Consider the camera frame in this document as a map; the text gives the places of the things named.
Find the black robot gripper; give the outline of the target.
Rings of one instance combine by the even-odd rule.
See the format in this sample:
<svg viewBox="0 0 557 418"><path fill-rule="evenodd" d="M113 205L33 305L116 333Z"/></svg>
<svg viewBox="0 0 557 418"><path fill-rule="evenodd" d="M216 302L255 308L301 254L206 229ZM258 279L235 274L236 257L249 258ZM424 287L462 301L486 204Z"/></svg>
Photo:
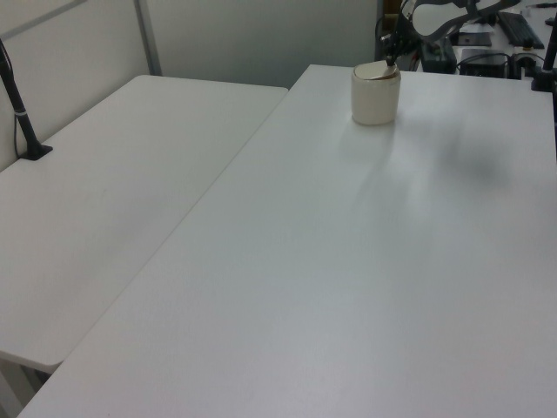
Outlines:
<svg viewBox="0 0 557 418"><path fill-rule="evenodd" d="M419 47L419 37L413 28L413 15L398 14L393 28L381 36L380 44L389 67L397 65L400 56L414 52Z"/></svg>

